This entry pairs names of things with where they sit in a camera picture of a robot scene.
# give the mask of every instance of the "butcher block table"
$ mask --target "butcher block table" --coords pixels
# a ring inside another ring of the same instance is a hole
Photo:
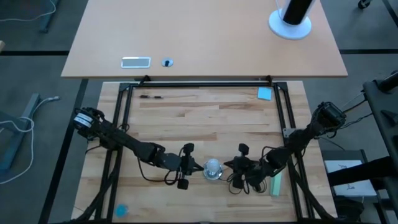
[[[62,77],[347,76],[319,0],[302,40],[270,30],[276,9],[275,0],[90,0]],[[150,57],[150,67],[121,69],[123,57]],[[163,67],[165,58],[174,64]]]
[[[311,118],[302,82],[287,82],[298,128]],[[155,142],[166,152],[178,154],[181,147],[192,142],[192,156],[203,165],[208,159],[220,162],[240,155],[239,143],[250,147],[251,159],[258,160],[264,146],[282,146],[279,117],[274,93],[270,101],[257,98],[257,87],[198,87],[198,88],[138,88],[134,90],[129,112],[128,134],[140,141]],[[112,120],[119,83],[103,83],[98,109]],[[163,99],[139,98],[140,95],[163,96]],[[91,142],[88,146],[97,146]],[[87,153],[81,173],[72,218],[81,215],[100,189],[106,150]],[[326,211],[336,216],[318,141],[312,140],[303,158],[310,190]],[[167,170],[142,164],[147,178],[163,179]],[[231,173],[224,166],[221,177]],[[233,195],[228,183],[206,180],[202,172],[188,176],[188,190],[177,184],[148,182],[141,177],[137,158],[124,148],[115,208],[127,205],[128,214],[113,222],[294,222],[297,221],[290,188],[289,173],[282,171],[280,195],[271,197],[271,180],[266,178],[267,190],[259,194],[251,190]],[[305,202],[300,192],[303,215]],[[108,208],[109,191],[103,214]]]

